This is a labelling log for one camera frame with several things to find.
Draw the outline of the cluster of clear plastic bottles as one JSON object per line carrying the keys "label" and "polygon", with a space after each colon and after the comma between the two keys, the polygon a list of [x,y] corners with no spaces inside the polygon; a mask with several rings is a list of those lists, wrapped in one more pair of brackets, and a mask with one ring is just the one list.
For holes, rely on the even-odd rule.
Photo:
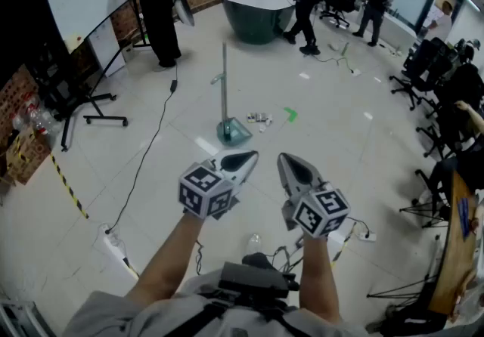
{"label": "cluster of clear plastic bottles", "polygon": [[61,130],[61,124],[42,105],[39,97],[33,92],[23,95],[18,111],[11,114],[11,121],[13,128],[17,131],[30,126],[40,134],[54,136]]}

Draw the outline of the black office chair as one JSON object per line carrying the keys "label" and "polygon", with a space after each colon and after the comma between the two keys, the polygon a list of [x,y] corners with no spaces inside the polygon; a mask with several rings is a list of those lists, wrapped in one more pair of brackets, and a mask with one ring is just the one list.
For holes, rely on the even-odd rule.
{"label": "black office chair", "polygon": [[416,176],[419,176],[422,179],[425,185],[425,189],[418,198],[415,198],[411,201],[412,205],[427,206],[428,208],[430,208],[433,216],[438,215],[440,218],[448,217],[450,212],[450,206],[447,203],[447,199],[441,197],[441,194],[443,193],[443,188],[440,187],[436,191],[433,191],[430,188],[429,178],[424,174],[421,169],[415,170],[414,173]]}
{"label": "black office chair", "polygon": [[334,20],[336,28],[340,28],[341,23],[348,27],[349,22],[344,14],[357,11],[360,6],[361,0],[324,0],[324,9],[321,11],[319,19],[331,18]]}
{"label": "black office chair", "polygon": [[462,100],[475,110],[480,108],[484,97],[484,81],[477,68],[466,63],[458,67],[448,81],[432,83],[418,79],[414,86],[421,92],[433,92],[438,99],[433,105],[436,123],[428,128],[416,128],[417,132],[423,132],[433,142],[423,156],[427,158],[435,150],[445,159],[447,156],[443,154],[443,150],[446,147],[451,154],[460,153],[463,150],[462,145],[471,138],[476,138],[478,133],[471,126],[468,114],[458,109],[455,103]]}
{"label": "black office chair", "polygon": [[417,91],[427,93],[434,91],[439,84],[442,76],[451,69],[449,56],[452,50],[446,43],[438,38],[423,40],[418,50],[407,60],[401,77],[391,75],[389,80],[399,83],[399,88],[394,88],[390,92],[406,93],[409,96],[413,111],[420,105],[423,98],[417,95]]}

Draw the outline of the small white cabinet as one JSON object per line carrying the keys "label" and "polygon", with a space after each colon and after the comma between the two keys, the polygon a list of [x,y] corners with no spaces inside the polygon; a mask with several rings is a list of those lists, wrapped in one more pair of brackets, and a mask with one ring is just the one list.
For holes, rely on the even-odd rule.
{"label": "small white cabinet", "polygon": [[92,32],[88,37],[88,43],[100,68],[105,70],[108,63],[119,50],[119,43],[110,18],[107,18]]}

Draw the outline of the cardboard box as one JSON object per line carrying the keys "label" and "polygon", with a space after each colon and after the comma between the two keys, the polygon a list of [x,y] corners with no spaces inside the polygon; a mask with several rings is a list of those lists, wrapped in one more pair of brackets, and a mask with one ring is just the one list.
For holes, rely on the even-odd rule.
{"label": "cardboard box", "polygon": [[4,135],[0,139],[0,183],[26,185],[50,153],[48,139],[32,126]]}

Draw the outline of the black television screen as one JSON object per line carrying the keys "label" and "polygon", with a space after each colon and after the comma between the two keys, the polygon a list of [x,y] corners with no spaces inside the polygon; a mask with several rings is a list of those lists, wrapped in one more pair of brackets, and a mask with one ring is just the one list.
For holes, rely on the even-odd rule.
{"label": "black television screen", "polygon": [[70,56],[48,0],[0,0],[0,83],[21,66],[43,97],[70,74]]}

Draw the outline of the person's grey shirt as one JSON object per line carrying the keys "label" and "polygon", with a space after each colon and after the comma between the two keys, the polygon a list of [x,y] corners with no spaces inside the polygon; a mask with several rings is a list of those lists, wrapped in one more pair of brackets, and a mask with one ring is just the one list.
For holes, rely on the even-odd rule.
{"label": "person's grey shirt", "polygon": [[219,271],[186,282],[174,298],[143,308],[94,291],[63,337],[370,337],[361,326],[332,324],[299,308],[253,309],[224,301]]}

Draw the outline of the person's left forearm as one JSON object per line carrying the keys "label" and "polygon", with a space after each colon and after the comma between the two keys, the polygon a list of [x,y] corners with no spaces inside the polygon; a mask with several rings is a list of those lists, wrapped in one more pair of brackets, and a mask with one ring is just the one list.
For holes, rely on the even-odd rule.
{"label": "person's left forearm", "polygon": [[202,226],[202,219],[183,214],[126,297],[145,308],[173,297],[185,277]]}

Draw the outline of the long white counter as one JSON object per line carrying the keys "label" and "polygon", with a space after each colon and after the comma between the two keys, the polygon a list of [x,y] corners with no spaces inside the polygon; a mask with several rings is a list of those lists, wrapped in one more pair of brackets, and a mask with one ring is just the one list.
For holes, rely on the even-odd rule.
{"label": "long white counter", "polygon": [[388,13],[385,13],[383,17],[380,38],[399,51],[408,51],[417,40],[412,28]]}

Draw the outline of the yellow black hazard tape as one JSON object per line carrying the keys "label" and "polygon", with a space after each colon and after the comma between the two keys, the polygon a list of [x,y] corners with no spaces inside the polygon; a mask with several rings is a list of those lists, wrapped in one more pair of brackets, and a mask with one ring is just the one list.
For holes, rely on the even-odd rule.
{"label": "yellow black hazard tape", "polygon": [[50,154],[50,157],[51,157],[51,161],[56,169],[56,172],[58,173],[62,183],[64,184],[65,188],[67,189],[67,192],[68,194],[70,195],[71,199],[73,200],[74,202],[74,205],[76,206],[76,208],[80,211],[81,215],[86,219],[88,220],[89,219],[89,215],[88,213],[84,210],[83,208],[83,205],[82,203],[80,202],[80,200],[77,198],[76,194],[74,193],[72,187],[70,186],[70,184],[67,182],[67,179],[64,175],[64,173],[61,171],[61,167],[59,166],[59,164],[57,163],[57,160],[55,159],[55,157]]}
{"label": "yellow black hazard tape", "polygon": [[328,239],[332,243],[334,243],[335,246],[336,246],[336,253],[335,253],[334,257],[332,257],[331,263],[330,263],[332,268],[334,268],[338,259],[343,254],[343,250],[346,248],[349,240],[351,239],[352,235],[354,234],[356,226],[357,226],[357,223],[353,221],[351,223],[351,226],[350,227],[345,226],[343,228],[343,231],[336,230],[336,231],[333,231],[332,233],[330,233]]}

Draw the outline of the green and white bathtub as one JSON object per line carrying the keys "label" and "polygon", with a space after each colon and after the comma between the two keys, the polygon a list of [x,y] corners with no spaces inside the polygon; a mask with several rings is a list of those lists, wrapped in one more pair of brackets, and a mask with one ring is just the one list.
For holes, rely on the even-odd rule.
{"label": "green and white bathtub", "polygon": [[293,16],[290,0],[222,0],[234,34],[251,45],[265,45],[281,36]]}

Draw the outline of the person's right black trouser leg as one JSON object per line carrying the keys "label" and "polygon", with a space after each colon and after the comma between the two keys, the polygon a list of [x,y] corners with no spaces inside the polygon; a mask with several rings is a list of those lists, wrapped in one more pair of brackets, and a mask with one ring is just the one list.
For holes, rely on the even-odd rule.
{"label": "person's right black trouser leg", "polygon": [[264,270],[275,270],[271,262],[268,260],[268,257],[261,252],[255,252],[250,255],[245,255],[242,258],[242,264]]}

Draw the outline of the blue notebook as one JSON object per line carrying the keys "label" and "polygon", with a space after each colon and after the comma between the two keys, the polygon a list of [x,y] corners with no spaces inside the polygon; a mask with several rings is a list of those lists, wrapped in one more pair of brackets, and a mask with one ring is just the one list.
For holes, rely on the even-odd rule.
{"label": "blue notebook", "polygon": [[469,201],[464,197],[458,200],[458,214],[461,223],[461,230],[463,238],[467,238],[470,232],[470,220],[469,220]]}

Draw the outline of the small litter pieces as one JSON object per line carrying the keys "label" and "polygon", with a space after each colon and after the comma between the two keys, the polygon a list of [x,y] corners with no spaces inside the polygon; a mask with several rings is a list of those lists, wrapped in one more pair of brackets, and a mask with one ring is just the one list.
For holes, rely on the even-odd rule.
{"label": "small litter pieces", "polygon": [[273,123],[272,114],[267,113],[248,113],[248,123],[256,123],[260,133],[264,133],[266,129]]}

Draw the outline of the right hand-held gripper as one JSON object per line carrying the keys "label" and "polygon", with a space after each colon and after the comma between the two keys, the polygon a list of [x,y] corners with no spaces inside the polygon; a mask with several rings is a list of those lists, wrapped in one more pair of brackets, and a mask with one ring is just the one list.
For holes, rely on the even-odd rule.
{"label": "right hand-held gripper", "polygon": [[327,237],[337,230],[351,212],[341,190],[329,182],[323,183],[316,167],[299,156],[281,153],[277,165],[281,185],[288,196],[301,193],[301,186],[315,187],[297,197],[295,202],[288,199],[284,203],[281,211],[287,229],[300,227],[314,239]]}

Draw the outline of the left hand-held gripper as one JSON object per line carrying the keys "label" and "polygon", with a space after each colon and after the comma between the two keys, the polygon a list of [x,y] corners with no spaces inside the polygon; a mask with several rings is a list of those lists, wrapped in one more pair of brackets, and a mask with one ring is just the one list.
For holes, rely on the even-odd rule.
{"label": "left hand-held gripper", "polygon": [[247,181],[258,159],[255,150],[222,150],[195,162],[178,180],[178,202],[197,218],[219,220],[240,203],[240,185]]}

